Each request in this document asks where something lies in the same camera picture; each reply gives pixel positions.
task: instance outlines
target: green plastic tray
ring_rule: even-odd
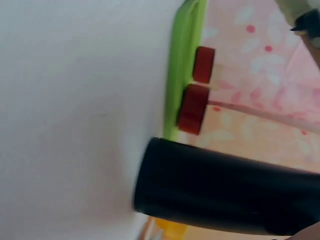
[[[177,117],[183,92],[193,81],[197,47],[201,43],[207,0],[186,0],[173,25],[168,77],[166,83],[163,137],[177,140]]]

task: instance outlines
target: black cylinder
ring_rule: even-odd
[[[203,228],[291,236],[320,220],[320,175],[153,138],[134,209]]]

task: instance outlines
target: table surface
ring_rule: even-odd
[[[134,240],[183,0],[0,3],[0,238]]]

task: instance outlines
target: red block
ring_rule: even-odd
[[[193,79],[198,83],[208,84],[210,82],[212,68],[215,60],[213,48],[199,46],[196,50]]]
[[[203,86],[189,84],[184,91],[184,97],[177,121],[179,130],[199,135],[209,98],[209,89]]]

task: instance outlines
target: pink tablecloth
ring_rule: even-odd
[[[274,1],[209,0],[202,45],[216,49],[211,101],[320,125],[320,72]]]

